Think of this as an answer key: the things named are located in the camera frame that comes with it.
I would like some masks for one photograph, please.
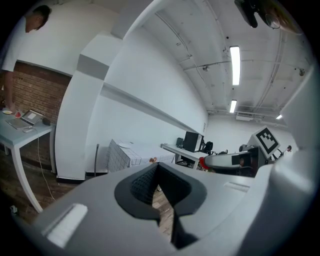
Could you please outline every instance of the table leg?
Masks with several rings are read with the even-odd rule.
[[[199,164],[199,161],[194,161],[194,166],[193,166],[193,169],[197,169],[197,167],[198,167],[198,164]]]
[[[41,213],[42,207],[38,203],[34,193],[31,190],[31,187],[28,183],[28,180],[27,180],[27,177],[26,177],[26,174],[24,171],[24,167],[21,162],[20,149],[18,147],[14,147],[11,150],[11,153],[12,153],[12,159],[13,159],[15,171],[16,171],[16,174],[18,175],[18,178],[19,178],[19,181],[20,181],[21,186],[23,188],[23,191],[25,192],[26,196],[30,200],[30,202],[33,205],[33,207],[35,208],[35,210],[38,213]]]
[[[54,127],[50,132],[50,161],[51,161],[52,172],[54,174],[57,173],[56,155],[55,155],[55,135],[56,135],[56,128]]]
[[[9,150],[6,146],[4,146],[4,153],[6,156],[9,156]]]

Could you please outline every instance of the white wall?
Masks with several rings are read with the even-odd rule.
[[[125,38],[104,81],[204,134],[208,113],[197,90],[172,55],[144,28]]]
[[[107,148],[111,139],[160,146],[175,144],[186,131],[110,98],[99,96],[95,104],[86,144],[86,171],[93,172],[96,146],[100,144],[97,170],[106,168]]]
[[[228,150],[229,153],[239,151],[242,144],[247,144],[252,133],[265,126],[255,122],[236,120],[234,116],[214,115],[209,116],[208,127],[204,137],[205,142],[213,142],[213,151]],[[297,145],[292,135],[284,129],[268,126],[275,138],[280,143],[280,150],[284,151],[288,145],[292,150],[297,150]]]
[[[52,8],[49,20],[27,34],[18,60],[73,75],[80,52],[100,32],[110,32],[118,14],[88,1],[76,0]]]

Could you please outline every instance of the wooden floor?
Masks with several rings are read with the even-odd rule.
[[[50,196],[47,184],[42,175],[41,169],[23,163],[26,178],[30,187],[43,209],[53,203]],[[72,190],[75,185],[58,183],[53,173],[43,170],[46,181],[53,197],[57,200],[64,194]],[[8,196],[12,205],[18,208],[18,215],[27,223],[31,224],[37,217],[38,213],[27,198],[16,173],[12,157],[6,156],[0,150],[0,188]],[[161,221],[159,229],[167,235],[168,239],[171,237],[173,225],[173,208],[169,204],[167,198],[162,191],[156,191],[153,196],[154,208],[160,211]]]

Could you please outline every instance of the cable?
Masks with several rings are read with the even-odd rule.
[[[40,163],[40,167],[41,167],[42,176],[43,176],[43,178],[44,178],[44,181],[45,181],[45,183],[46,183],[46,186],[48,187],[48,190],[49,190],[49,193],[50,193],[52,199],[53,199],[54,201],[56,201],[56,199],[55,199],[55,198],[53,197],[53,195],[51,194],[51,190],[50,190],[50,188],[49,188],[48,182],[47,182],[47,180],[46,180],[46,178],[45,178],[45,175],[44,175],[44,170],[42,169],[42,164],[41,164],[40,154],[39,154],[39,133],[38,133],[38,131],[37,131],[36,128],[32,128],[32,129],[35,130],[35,131],[36,131],[36,134],[38,135],[38,158],[39,158],[39,163]]]

